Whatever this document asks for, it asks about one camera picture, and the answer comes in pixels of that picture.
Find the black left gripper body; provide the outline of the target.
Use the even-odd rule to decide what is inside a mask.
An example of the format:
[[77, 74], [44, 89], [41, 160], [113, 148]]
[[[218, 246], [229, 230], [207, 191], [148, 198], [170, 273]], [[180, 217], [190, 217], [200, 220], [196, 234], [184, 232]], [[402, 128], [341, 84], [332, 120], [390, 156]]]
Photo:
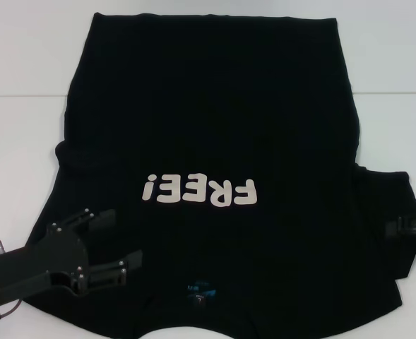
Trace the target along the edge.
[[72, 230], [53, 230], [38, 243], [0, 254], [0, 306], [53, 287], [88, 289], [88, 254]]

